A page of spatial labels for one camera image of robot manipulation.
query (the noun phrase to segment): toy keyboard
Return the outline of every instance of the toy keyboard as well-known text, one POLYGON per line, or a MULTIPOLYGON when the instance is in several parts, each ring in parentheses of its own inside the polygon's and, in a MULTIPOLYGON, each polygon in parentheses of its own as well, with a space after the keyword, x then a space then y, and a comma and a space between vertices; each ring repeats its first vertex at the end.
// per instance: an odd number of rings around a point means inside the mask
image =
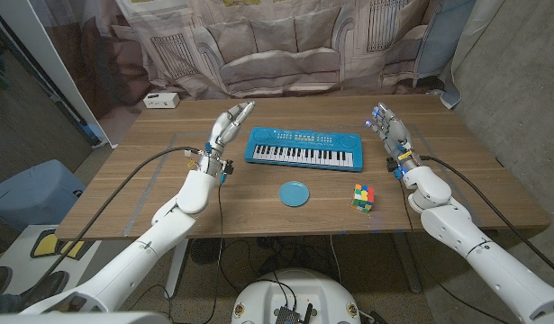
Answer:
POLYGON ((255 127, 250 132, 244 160, 360 172, 363 148, 357 134, 255 127))

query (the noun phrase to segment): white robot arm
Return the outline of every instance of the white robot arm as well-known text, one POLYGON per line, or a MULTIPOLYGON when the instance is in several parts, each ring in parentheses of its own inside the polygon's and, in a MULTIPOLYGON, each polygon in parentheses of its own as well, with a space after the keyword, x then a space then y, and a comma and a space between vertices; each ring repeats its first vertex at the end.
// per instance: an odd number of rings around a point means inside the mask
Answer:
POLYGON ((366 125, 385 142, 395 177, 414 190, 408 201, 425 230, 464 257, 521 323, 554 323, 554 288, 473 223, 449 185, 422 164, 409 131, 386 105, 379 103, 373 117, 366 125))
POLYGON ((217 175, 221 174, 222 183, 232 172, 232 162, 220 157, 254 106, 254 102, 237 104, 217 119, 199 168, 188 172, 178 194, 156 212, 149 230, 87 282, 35 303, 22 314, 41 314, 66 307, 79 311, 118 310, 159 258, 186 237, 196 222, 193 215, 206 207, 217 175))

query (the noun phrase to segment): power strip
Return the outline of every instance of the power strip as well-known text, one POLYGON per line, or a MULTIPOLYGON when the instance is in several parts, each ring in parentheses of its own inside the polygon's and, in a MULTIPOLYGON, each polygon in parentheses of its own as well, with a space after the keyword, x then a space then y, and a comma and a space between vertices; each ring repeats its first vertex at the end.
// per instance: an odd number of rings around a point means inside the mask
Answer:
POLYGON ((142 101, 147 108, 176 108, 180 99, 177 93, 151 93, 142 101))

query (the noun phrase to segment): electrical wire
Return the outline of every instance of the electrical wire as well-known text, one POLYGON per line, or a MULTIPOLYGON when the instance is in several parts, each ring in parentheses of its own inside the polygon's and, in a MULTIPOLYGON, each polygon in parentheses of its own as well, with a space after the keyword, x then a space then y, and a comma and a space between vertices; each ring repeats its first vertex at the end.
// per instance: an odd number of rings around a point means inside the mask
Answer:
POLYGON ((277 281, 278 286, 280 287, 280 290, 282 290, 282 291, 283 291, 283 294, 285 295, 285 307, 288 309, 288 297, 286 297, 285 288, 283 288, 283 284, 280 283, 280 282, 278 281, 277 273, 273 271, 273 275, 275 276, 275 280, 277 281))
POLYGON ((463 179, 463 181, 465 181, 471 188, 473 188, 473 190, 475 190, 475 192, 483 199, 483 201, 485 201, 485 203, 493 210, 493 212, 495 212, 495 214, 497 216, 499 216, 499 218, 501 219, 501 221, 503 221, 508 227, 509 229, 516 235, 519 237, 519 239, 527 245, 527 247, 529 247, 538 257, 540 257, 541 260, 543 260, 547 266, 550 266, 551 269, 554 270, 554 263, 552 261, 550 261, 542 252, 540 252, 535 246, 533 246, 533 244, 526 238, 524 237, 515 227, 514 225, 506 219, 506 217, 493 205, 493 203, 491 201, 489 201, 486 196, 477 188, 476 185, 474 185, 470 180, 468 180, 468 178, 466 176, 464 176, 463 174, 461 174, 457 169, 455 169, 454 167, 450 166, 449 164, 441 161, 440 159, 436 158, 436 157, 431 157, 431 156, 421 156, 421 160, 432 160, 432 161, 435 161, 439 164, 441 164, 442 166, 446 167, 448 170, 452 171, 455 175, 459 176, 461 179, 463 179))
POLYGON ((250 284, 260 283, 260 282, 269 282, 269 283, 273 283, 273 284, 282 284, 286 288, 288 288, 288 290, 291 291, 291 293, 293 294, 293 297, 295 298, 295 304, 293 305, 293 311, 296 311, 296 295, 295 295, 295 292, 293 292, 293 289, 291 289, 291 287, 289 287, 286 283, 280 283, 280 282, 276 282, 276 281, 270 280, 270 279, 257 279, 257 280, 253 281, 250 284))
POLYGON ((334 252, 334 245, 332 244, 332 235, 331 235, 331 250, 332 250, 332 255, 334 256, 334 262, 337 264, 337 271, 339 272, 339 283, 342 285, 341 267, 339 266, 339 259, 337 259, 337 254, 334 252))
MULTIPOLYGON (((203 324, 209 323, 214 316, 214 311, 216 310, 216 300, 218 299, 219 294, 219 270, 221 269, 221 256, 223 255, 223 206, 221 205, 221 187, 223 187, 223 184, 219 184, 219 211, 221 212, 221 245, 219 246, 219 257, 216 260, 216 275, 214 276, 214 302, 213 302, 213 310, 211 311, 211 316, 208 317, 206 321, 203 322, 203 324)), ((192 324, 192 323, 185 323, 185 322, 175 322, 172 321, 173 324, 192 324)))
POLYGON ((165 292, 165 294, 167 295, 167 299, 168 299, 168 314, 167 314, 167 315, 168 315, 168 319, 169 319, 169 320, 172 320, 172 301, 171 301, 171 299, 170 299, 170 295, 168 294, 167 288, 166 288, 165 286, 163 286, 162 284, 159 284, 159 283, 153 284, 149 289, 147 289, 146 291, 144 291, 144 292, 142 293, 141 297, 139 297, 139 299, 136 300, 136 301, 134 302, 134 304, 133 304, 131 307, 129 307, 129 309, 126 310, 126 311, 132 311, 132 309, 134 308, 134 306, 136 306, 136 305, 141 301, 141 299, 142 299, 142 297, 144 297, 144 295, 146 295, 146 294, 147 294, 148 292, 150 292, 152 289, 157 288, 157 287, 162 288, 162 290, 163 290, 163 291, 165 292))
POLYGON ((108 199, 106 199, 106 201, 103 203, 103 205, 98 209, 98 211, 96 212, 96 214, 93 216, 93 218, 91 218, 89 221, 88 221, 88 224, 78 233, 77 237, 75 239, 72 240, 72 243, 70 243, 70 245, 68 246, 68 248, 65 249, 65 251, 57 258, 57 260, 49 267, 49 269, 42 275, 42 277, 39 279, 38 282, 36 282, 36 284, 31 288, 30 291, 28 291, 28 293, 26 293, 22 298, 21 298, 21 301, 19 302, 19 305, 24 305, 33 295, 34 295, 34 292, 36 291, 36 289, 34 289, 35 287, 37 286, 40 286, 44 280, 50 275, 52 274, 52 272, 57 268, 57 266, 59 266, 60 262, 62 262, 62 260, 65 259, 65 257, 67 257, 68 253, 70 253, 70 251, 72 251, 72 248, 78 244, 78 242, 85 236, 85 234, 88 232, 88 230, 90 230, 90 228, 93 226, 93 224, 96 222, 96 220, 98 219, 98 217, 104 212, 104 209, 106 209, 106 206, 108 206, 109 203, 111 203, 111 201, 114 199, 114 197, 124 188, 124 186, 126 184, 129 183, 129 181, 131 181, 131 179, 134 177, 134 175, 136 175, 144 166, 146 166, 147 164, 149 164, 149 162, 151 162, 152 160, 154 159, 157 159, 157 158, 160 158, 170 152, 174 152, 174 151, 178 151, 178 150, 188 150, 188 151, 191 151, 192 153, 195 153, 195 154, 198 154, 199 153, 199 150, 196 149, 196 148, 190 148, 190 147, 176 147, 176 148, 168 148, 168 149, 165 149, 157 154, 155 154, 154 156, 152 157, 149 157, 147 158, 146 160, 144 160, 144 162, 140 163, 134 170, 132 170, 132 172, 129 174, 129 176, 126 177, 126 179, 124 179, 124 181, 121 183, 121 185, 119 185, 113 192, 113 194, 110 195, 110 197, 108 197, 108 199))
POLYGON ((502 320, 502 319, 499 319, 499 318, 496 317, 495 315, 489 314, 489 313, 487 313, 486 311, 480 310, 480 309, 477 308, 476 306, 473 306, 473 305, 469 304, 468 302, 461 300, 459 297, 457 297, 455 294, 453 294, 449 289, 447 289, 442 283, 440 283, 440 282, 437 280, 437 278, 435 278, 435 276, 431 273, 431 271, 429 270, 429 267, 425 264, 424 259, 422 258, 421 248, 419 247, 419 243, 417 242, 417 237, 416 237, 416 235, 414 234, 413 222, 411 221, 411 215, 409 214, 409 209, 407 208, 407 200, 406 200, 406 195, 404 194, 403 183, 399 181, 399 184, 401 185, 401 193, 403 193, 404 210, 406 211, 406 217, 407 217, 408 220, 409 220, 409 225, 411 226, 411 232, 413 233, 414 245, 416 246, 417 253, 419 254, 419 259, 421 260, 422 267, 423 267, 424 270, 427 272, 427 274, 429 274, 429 277, 430 277, 435 283, 437 283, 437 284, 440 286, 440 288, 442 288, 442 290, 444 290, 446 293, 448 293, 452 298, 454 298, 454 299, 457 300, 458 302, 464 304, 465 306, 469 307, 470 309, 473 309, 473 310, 475 310, 475 311, 480 312, 480 313, 483 314, 483 315, 488 316, 489 318, 491 318, 491 319, 493 319, 493 320, 497 320, 497 321, 499 321, 499 322, 501 322, 501 323, 504 323, 504 324, 509 324, 508 322, 506 322, 506 321, 504 321, 504 320, 502 320))

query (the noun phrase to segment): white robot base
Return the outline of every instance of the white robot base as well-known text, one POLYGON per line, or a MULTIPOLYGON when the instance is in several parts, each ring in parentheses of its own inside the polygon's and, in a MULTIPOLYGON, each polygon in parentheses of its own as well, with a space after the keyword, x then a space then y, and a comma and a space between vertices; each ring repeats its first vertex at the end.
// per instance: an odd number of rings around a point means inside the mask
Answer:
POLYGON ((264 324, 264 323, 295 323, 293 320, 306 321, 309 303, 313 305, 311 324, 359 324, 359 309, 349 291, 342 285, 324 274, 313 270, 290 268, 276 271, 280 283, 289 286, 296 296, 284 285, 288 299, 288 309, 293 318, 284 316, 280 312, 286 300, 281 286, 275 276, 265 274, 257 281, 249 284, 237 297, 232 309, 232 324, 264 324))

